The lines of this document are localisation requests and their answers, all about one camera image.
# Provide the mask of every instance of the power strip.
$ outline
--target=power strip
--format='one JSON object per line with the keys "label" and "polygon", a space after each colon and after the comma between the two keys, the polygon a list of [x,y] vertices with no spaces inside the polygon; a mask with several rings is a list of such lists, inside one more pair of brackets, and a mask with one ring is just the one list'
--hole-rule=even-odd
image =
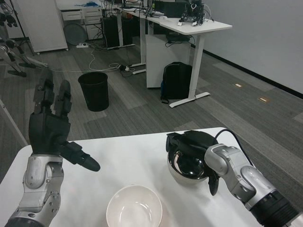
{"label": "power strip", "polygon": [[79,44],[76,46],[77,48],[88,48],[88,45],[86,43]]}

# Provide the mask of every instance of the wastebasket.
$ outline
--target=wastebasket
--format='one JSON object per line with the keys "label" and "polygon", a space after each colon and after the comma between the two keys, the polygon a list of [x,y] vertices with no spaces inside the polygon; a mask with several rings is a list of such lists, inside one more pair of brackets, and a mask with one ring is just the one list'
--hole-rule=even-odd
{"label": "wastebasket", "polygon": [[103,72],[89,72],[78,78],[86,105],[90,111],[102,111],[108,108],[107,75]]}

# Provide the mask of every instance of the round fan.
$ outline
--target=round fan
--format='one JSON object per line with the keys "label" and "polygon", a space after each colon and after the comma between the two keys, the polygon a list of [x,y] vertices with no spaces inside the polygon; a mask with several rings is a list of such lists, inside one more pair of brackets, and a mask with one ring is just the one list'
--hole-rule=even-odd
{"label": "round fan", "polygon": [[71,23],[64,26],[64,35],[66,42],[71,45],[79,45],[80,43],[85,42],[87,40],[87,34],[85,29],[76,23]]}

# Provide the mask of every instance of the stainless steel bowl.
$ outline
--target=stainless steel bowl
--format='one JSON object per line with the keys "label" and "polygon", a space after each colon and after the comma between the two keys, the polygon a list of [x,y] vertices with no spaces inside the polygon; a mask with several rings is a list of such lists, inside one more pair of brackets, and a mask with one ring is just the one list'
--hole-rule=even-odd
{"label": "stainless steel bowl", "polygon": [[174,179],[184,185],[200,183],[207,178],[202,160],[182,154],[169,152],[167,165]]}

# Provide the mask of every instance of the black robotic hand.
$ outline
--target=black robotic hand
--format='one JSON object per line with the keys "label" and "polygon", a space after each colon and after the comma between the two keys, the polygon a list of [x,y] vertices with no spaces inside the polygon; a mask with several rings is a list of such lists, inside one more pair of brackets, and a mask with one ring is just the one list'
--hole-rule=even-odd
{"label": "black robotic hand", "polygon": [[4,13],[0,13],[0,26],[4,26],[5,21],[8,23],[9,27],[12,27],[12,25],[14,25],[14,27],[18,27],[16,20],[12,15],[5,15]]}
{"label": "black robotic hand", "polygon": [[42,71],[42,77],[35,89],[34,112],[29,119],[29,139],[33,154],[60,155],[73,164],[79,164],[89,170],[99,171],[100,165],[82,147],[75,142],[67,142],[71,124],[67,114],[71,111],[71,86],[68,81],[61,83],[59,95],[53,104],[53,75],[48,68]]}

